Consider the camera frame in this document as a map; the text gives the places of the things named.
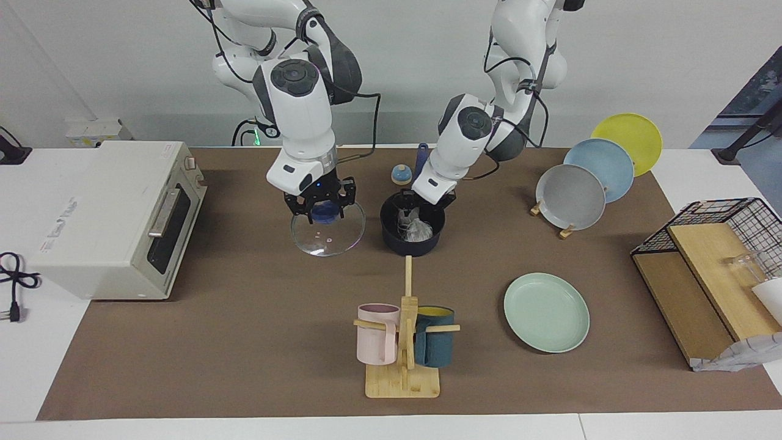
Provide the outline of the clear plastic bag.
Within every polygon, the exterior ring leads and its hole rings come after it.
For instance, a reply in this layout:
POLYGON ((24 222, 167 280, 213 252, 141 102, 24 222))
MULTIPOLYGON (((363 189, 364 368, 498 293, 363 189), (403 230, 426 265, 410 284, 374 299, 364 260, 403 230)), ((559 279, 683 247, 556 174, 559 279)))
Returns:
MULTIPOLYGON (((405 213, 405 212, 401 210, 398 211, 397 228, 399 234, 400 234, 400 213, 405 213)), ((422 222, 421 213, 419 213, 418 208, 414 209, 412 212, 406 213, 406 215, 410 217, 411 224, 409 225, 407 236, 400 236, 405 242, 419 243, 419 242, 430 240, 434 236, 433 228, 430 228, 427 224, 422 222)))

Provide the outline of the glass lid blue knob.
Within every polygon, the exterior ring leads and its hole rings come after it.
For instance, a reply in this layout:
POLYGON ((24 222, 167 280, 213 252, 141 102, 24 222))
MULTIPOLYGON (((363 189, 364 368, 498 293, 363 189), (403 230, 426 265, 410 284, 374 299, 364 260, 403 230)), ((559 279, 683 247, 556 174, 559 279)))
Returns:
POLYGON ((291 217, 291 239, 299 250, 316 257, 343 254, 357 245, 366 228, 366 215, 359 203, 340 216, 338 204, 323 201, 313 207, 310 217, 291 217))

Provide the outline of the wooden plate rack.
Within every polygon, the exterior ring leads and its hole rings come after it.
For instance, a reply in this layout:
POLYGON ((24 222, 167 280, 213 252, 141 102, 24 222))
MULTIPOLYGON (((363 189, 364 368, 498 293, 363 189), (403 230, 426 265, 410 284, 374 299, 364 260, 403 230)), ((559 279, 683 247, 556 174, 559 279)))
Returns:
POLYGON ((575 232, 575 225, 572 222, 567 223, 562 220, 553 204, 548 203, 543 198, 537 200, 534 206, 531 207, 530 215, 533 217, 540 217, 544 222, 556 227, 560 240, 566 240, 575 232))

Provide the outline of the pale green plate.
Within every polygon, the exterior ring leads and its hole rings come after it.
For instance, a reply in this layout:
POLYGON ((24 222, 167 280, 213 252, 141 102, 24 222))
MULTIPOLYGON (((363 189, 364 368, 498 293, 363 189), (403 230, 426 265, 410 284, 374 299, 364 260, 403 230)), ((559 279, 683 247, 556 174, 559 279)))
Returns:
POLYGON ((503 297, 506 323, 517 338, 542 353, 578 348, 590 331, 590 311, 569 282, 547 273, 515 279, 503 297))

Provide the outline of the light blue plate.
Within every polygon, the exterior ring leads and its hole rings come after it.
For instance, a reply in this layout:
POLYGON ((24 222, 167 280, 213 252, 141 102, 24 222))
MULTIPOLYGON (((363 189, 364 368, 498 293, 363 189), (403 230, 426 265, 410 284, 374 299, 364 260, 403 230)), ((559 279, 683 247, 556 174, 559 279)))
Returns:
POLYGON ((564 164, 585 168, 602 184, 606 203, 624 197, 634 183, 634 163, 618 143, 592 137, 578 142, 565 154, 564 164))

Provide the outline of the dark teal mug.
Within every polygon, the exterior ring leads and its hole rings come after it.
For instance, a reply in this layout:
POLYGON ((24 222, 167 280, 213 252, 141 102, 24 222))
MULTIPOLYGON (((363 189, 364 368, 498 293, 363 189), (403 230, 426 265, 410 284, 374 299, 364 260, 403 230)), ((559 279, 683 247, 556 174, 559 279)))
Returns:
POLYGON ((420 306, 415 323, 414 362, 422 367, 442 368, 452 363, 453 333, 428 332, 432 326, 455 323, 455 311, 444 306, 420 306))

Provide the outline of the pink mug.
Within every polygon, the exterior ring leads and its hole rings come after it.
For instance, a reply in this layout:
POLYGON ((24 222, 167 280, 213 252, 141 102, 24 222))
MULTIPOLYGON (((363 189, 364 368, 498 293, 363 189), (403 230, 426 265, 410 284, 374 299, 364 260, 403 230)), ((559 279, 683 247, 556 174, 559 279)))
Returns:
POLYGON ((357 317, 379 323, 380 328, 357 327, 357 360, 366 365, 390 365, 397 360, 397 329, 401 309, 394 304, 366 303, 357 308, 357 317))

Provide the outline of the brown table mat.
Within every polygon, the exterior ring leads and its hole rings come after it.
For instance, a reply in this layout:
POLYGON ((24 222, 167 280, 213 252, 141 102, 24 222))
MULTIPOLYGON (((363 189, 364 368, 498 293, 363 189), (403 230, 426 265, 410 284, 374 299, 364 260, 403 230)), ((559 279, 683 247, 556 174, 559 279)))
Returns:
POLYGON ((567 240, 528 214, 539 176, 564 155, 531 148, 458 186, 439 244, 413 264, 413 294, 451 307, 461 325, 439 397, 370 399, 352 322, 359 304, 403 295, 403 258, 384 245, 379 210, 389 168, 414 152, 341 167, 357 180, 366 233, 347 253, 313 257, 291 242, 290 215, 261 175, 271 151, 199 150, 208 192, 170 301, 89 304, 37 418, 782 408, 762 367, 689 370, 630 256, 673 216, 651 174, 567 240), (583 295, 590 331, 578 348, 542 354, 508 328, 503 296, 527 273, 583 295))

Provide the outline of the wooden mug tree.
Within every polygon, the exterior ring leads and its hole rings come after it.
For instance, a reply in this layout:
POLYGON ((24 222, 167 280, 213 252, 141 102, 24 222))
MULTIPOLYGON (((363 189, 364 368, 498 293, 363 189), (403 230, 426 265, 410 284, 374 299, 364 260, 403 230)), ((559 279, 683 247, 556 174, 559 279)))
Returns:
POLYGON ((353 325, 379 331, 380 360, 366 365, 364 395, 368 398, 436 398, 440 395, 439 369, 416 363, 414 347, 418 322, 418 298, 412 294, 413 256, 405 256, 404 295, 400 306, 369 317, 356 317, 353 325))

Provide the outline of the beige toaster oven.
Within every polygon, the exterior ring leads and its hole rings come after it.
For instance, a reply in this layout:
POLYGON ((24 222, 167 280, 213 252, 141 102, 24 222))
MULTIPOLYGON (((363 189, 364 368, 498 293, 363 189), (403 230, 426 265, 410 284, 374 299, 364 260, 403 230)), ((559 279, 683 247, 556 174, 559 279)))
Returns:
POLYGON ((203 172, 178 141, 108 141, 95 155, 30 265, 84 300, 166 300, 206 194, 203 172))

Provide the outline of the wooden shelf boards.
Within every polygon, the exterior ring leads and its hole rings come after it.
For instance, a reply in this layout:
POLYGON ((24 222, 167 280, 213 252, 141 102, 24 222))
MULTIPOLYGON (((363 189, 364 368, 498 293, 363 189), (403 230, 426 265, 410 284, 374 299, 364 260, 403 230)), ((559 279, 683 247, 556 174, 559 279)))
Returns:
POLYGON ((715 359, 740 340, 782 332, 751 291, 752 275, 723 261, 749 252, 728 225, 676 225, 668 233, 675 251, 637 254, 633 261, 687 364, 715 359))

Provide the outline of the black clamp stand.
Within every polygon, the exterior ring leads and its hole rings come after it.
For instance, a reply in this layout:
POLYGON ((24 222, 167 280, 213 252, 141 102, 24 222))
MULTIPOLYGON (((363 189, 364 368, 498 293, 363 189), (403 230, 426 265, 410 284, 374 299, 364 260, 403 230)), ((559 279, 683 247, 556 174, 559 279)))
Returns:
POLYGON ((737 154, 740 150, 752 147, 756 143, 762 142, 758 140, 751 142, 757 134, 767 131, 769 136, 773 136, 775 127, 782 127, 782 98, 771 106, 752 126, 745 130, 734 142, 728 147, 713 148, 711 153, 715 156, 716 161, 726 166, 739 166, 740 161, 737 159, 737 154))
POLYGON ((0 125, 0 165, 19 165, 30 156, 33 148, 25 147, 14 134, 0 125))

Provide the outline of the clear glass cup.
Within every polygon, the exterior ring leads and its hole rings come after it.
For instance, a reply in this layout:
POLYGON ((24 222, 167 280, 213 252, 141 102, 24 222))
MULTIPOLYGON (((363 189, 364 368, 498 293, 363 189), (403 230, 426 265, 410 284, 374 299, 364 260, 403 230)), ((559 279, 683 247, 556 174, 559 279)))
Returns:
POLYGON ((749 251, 734 257, 726 257, 723 261, 726 264, 743 268, 743 270, 746 270, 752 275, 757 284, 761 284, 766 281, 766 274, 761 265, 761 256, 762 253, 760 253, 760 251, 749 251))

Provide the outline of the white cup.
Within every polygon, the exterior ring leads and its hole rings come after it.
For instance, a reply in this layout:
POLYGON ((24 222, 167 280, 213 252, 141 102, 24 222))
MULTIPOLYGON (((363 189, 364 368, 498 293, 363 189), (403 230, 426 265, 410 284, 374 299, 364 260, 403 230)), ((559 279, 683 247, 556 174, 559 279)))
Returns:
POLYGON ((752 287, 751 291, 782 326, 782 277, 760 282, 752 287))

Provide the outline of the white wall box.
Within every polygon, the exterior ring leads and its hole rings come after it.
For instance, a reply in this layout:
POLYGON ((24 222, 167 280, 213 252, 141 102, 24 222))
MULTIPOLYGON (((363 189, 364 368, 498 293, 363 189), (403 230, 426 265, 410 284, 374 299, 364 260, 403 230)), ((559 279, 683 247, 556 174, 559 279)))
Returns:
POLYGON ((131 141, 133 134, 120 119, 67 122, 66 140, 74 148, 97 148, 106 141, 131 141))

